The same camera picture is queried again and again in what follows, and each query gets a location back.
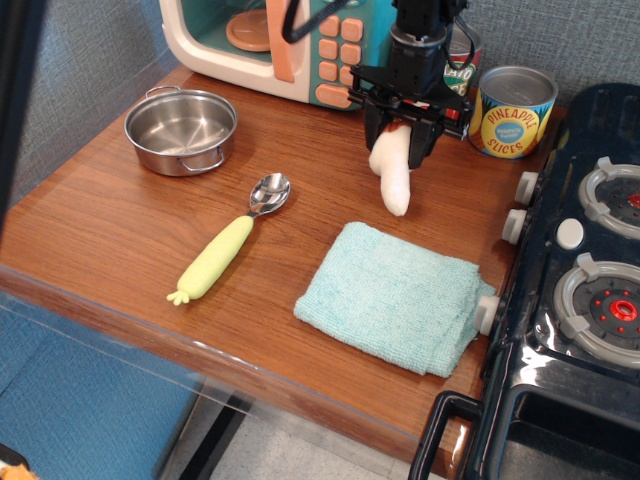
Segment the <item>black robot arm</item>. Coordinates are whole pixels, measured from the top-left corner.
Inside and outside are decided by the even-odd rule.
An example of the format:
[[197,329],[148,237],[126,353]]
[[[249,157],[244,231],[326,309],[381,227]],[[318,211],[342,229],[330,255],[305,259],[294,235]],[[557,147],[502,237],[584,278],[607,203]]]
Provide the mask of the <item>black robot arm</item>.
[[352,101],[364,109],[366,144],[371,149],[394,119],[410,126],[408,165],[421,166],[446,131],[466,136],[472,104],[444,80],[456,65],[449,51],[454,26],[465,29],[465,1],[395,1],[390,53],[385,66],[351,68]]

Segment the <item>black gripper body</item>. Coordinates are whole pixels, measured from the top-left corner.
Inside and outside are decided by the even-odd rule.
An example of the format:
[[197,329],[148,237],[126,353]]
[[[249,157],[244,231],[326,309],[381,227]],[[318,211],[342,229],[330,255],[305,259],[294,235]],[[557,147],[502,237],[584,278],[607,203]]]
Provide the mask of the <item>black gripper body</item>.
[[434,37],[422,39],[392,30],[384,65],[351,68],[350,99],[362,108],[366,99],[399,101],[394,120],[411,127],[415,122],[435,122],[441,126],[442,134],[465,138],[472,110],[470,101],[451,90],[443,78],[445,64],[454,67],[449,54],[452,30],[444,29]]

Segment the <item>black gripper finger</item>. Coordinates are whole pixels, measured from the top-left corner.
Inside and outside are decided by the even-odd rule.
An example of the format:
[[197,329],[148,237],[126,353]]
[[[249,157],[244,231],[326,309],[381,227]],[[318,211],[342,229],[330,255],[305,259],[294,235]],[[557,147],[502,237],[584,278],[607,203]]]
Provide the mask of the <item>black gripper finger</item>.
[[442,134],[435,122],[415,122],[411,128],[408,165],[410,170],[419,168],[428,157]]
[[372,151],[383,130],[396,118],[399,101],[378,102],[366,99],[363,103],[366,146]]

